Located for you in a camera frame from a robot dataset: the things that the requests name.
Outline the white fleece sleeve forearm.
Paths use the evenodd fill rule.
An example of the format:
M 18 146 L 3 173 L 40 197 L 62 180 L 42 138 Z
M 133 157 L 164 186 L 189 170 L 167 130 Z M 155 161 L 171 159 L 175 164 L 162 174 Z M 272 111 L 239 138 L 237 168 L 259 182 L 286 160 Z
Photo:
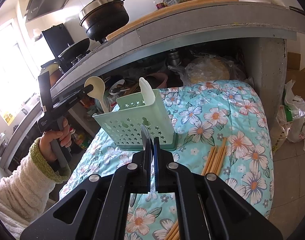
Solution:
M 29 148 L 11 176 L 0 179 L 1 225 L 13 239 L 45 210 L 50 192 L 56 184 L 67 181 L 71 175 L 69 166 L 54 171 L 39 149 L 40 138 Z

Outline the person left hand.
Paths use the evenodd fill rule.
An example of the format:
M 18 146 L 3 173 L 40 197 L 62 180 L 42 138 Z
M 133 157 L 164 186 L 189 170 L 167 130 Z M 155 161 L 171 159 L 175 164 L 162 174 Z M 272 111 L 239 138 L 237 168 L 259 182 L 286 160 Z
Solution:
M 71 146 L 70 126 L 66 118 L 63 119 L 62 131 L 48 131 L 45 132 L 39 141 L 39 150 L 41 155 L 48 163 L 53 163 L 57 160 L 56 154 L 52 150 L 51 142 L 59 139 L 60 146 L 68 148 Z

